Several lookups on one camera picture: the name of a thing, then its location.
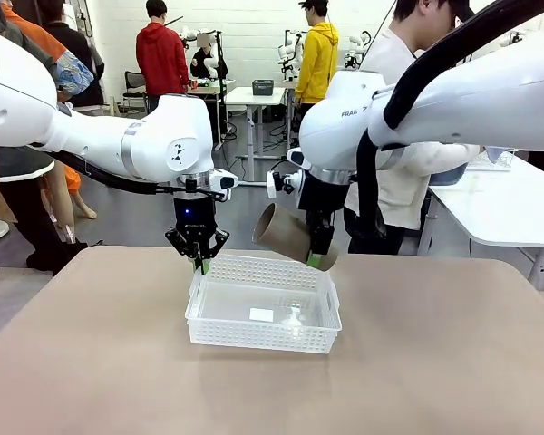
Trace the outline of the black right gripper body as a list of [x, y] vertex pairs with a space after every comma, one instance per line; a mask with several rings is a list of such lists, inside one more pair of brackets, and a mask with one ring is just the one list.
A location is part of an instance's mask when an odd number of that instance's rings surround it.
[[304, 211], [333, 213], [344, 206], [347, 172], [330, 169], [301, 169], [297, 188], [297, 208]]

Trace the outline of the person in white sweater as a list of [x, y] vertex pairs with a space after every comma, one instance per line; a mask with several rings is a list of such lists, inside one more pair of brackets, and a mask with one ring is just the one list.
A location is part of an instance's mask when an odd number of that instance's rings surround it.
[[[428, 50], [455, 27], [457, 20], [464, 22], [470, 16], [470, 0], [397, 0], [392, 22], [376, 36], [360, 70], [379, 73], [386, 84], [395, 84], [415, 61], [417, 52]], [[359, 216], [358, 185], [351, 185], [344, 208], [350, 254], [395, 256], [405, 232], [419, 228], [431, 176], [415, 170], [419, 144], [377, 159], [378, 205], [384, 231], [368, 229]]]

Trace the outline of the person in red hoodie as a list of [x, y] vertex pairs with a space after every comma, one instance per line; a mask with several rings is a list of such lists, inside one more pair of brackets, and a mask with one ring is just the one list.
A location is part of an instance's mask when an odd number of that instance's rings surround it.
[[151, 113], [158, 107], [161, 96], [188, 92], [189, 72], [179, 35], [165, 25], [164, 1], [147, 0], [146, 11], [150, 22], [136, 37], [136, 58]]

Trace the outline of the person in yellow hoodie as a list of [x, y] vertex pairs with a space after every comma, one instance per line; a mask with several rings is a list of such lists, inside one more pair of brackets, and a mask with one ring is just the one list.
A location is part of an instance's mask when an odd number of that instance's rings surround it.
[[310, 27], [295, 89], [297, 106], [305, 114], [325, 98], [335, 75], [339, 34], [327, 20], [328, 0], [303, 0], [299, 4]]

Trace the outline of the seated person in black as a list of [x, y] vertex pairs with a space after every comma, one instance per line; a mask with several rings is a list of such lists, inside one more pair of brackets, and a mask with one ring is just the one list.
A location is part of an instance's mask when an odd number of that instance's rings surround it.
[[191, 74], [199, 79], [225, 80], [228, 67], [223, 56], [220, 31], [199, 33], [198, 50], [191, 61]]

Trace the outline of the white perforated plastic basket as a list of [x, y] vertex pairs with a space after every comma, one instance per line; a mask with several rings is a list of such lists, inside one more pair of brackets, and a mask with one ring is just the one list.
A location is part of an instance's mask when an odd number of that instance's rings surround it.
[[327, 272], [221, 255], [194, 273], [185, 318], [194, 344], [328, 354], [342, 330], [339, 307]]

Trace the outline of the person in dark green vest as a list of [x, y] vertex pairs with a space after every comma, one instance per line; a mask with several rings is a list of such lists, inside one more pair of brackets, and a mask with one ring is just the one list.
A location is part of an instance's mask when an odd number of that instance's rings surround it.
[[[15, 25], [6, 21], [0, 6], [0, 35], [24, 48], [58, 81], [55, 60]], [[88, 247], [81, 241], [63, 242], [42, 201], [41, 181], [55, 174], [58, 163], [28, 147], [0, 147], [0, 194], [15, 218], [14, 225], [33, 247], [26, 264], [57, 274], [78, 252]]]

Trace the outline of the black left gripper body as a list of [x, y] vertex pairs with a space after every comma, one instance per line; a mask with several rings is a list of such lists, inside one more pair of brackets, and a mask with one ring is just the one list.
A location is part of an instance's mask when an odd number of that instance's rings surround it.
[[217, 228], [215, 201], [211, 197], [196, 199], [173, 199], [175, 229], [184, 237], [200, 235], [212, 237]]

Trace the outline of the person in black jacket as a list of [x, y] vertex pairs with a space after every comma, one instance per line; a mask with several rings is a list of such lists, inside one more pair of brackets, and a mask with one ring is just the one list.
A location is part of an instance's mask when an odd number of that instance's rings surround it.
[[64, 21], [63, 0], [37, 0], [37, 4], [44, 19], [43, 28], [74, 54], [93, 75], [93, 81], [87, 89], [73, 96], [71, 103], [74, 107], [103, 105], [100, 79], [104, 72], [104, 62], [96, 48], [87, 37]]

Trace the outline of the white standing desk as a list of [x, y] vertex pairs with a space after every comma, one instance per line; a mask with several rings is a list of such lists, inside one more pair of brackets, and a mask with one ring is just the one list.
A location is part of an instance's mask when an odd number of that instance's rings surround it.
[[240, 155], [247, 162], [246, 176], [239, 182], [240, 186], [265, 187], [265, 181], [255, 178], [255, 164], [261, 161], [280, 161], [280, 156], [267, 156], [264, 152], [263, 109], [278, 106], [284, 102], [286, 89], [275, 87], [271, 95], [254, 95], [251, 87], [237, 87], [225, 98], [228, 106], [245, 106], [247, 122], [247, 154]]

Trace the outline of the large white table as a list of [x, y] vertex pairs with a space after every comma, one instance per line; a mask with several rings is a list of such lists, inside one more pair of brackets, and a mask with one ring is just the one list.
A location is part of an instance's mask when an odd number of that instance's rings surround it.
[[428, 256], [441, 210], [470, 240], [514, 247], [532, 262], [529, 282], [544, 291], [544, 171], [510, 156], [506, 170], [466, 169], [450, 186], [431, 186], [418, 256]]

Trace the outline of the black chair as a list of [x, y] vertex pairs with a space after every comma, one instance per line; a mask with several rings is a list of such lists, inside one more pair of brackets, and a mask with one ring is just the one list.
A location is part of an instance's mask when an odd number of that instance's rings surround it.
[[123, 101], [131, 107], [131, 102], [140, 100], [143, 108], [147, 105], [147, 94], [145, 92], [145, 80], [140, 72], [126, 71], [124, 73], [125, 92], [122, 95]]

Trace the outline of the person's right forearm white sleeve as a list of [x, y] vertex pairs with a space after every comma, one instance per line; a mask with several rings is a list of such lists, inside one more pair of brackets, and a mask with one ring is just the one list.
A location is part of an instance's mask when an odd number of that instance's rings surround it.
[[480, 152], [478, 145], [425, 142], [417, 147], [414, 166], [422, 175], [442, 173], [470, 162]]

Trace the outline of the mannequin with orange blue clothes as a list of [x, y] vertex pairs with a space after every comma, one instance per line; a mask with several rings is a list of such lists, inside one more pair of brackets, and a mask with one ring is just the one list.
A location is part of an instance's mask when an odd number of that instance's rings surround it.
[[[10, 24], [16, 25], [25, 36], [29, 37], [32, 42], [55, 60], [58, 73], [57, 92], [59, 101], [66, 102], [74, 95], [85, 91], [93, 80], [93, 75], [88, 68], [41, 26], [31, 23], [16, 14], [10, 0], [0, 1], [6, 20]], [[74, 244], [76, 238], [74, 234], [73, 204], [66, 181], [65, 166], [60, 161], [56, 161], [54, 169], [46, 176], [46, 179], [57, 223], [64, 233], [65, 241]]]

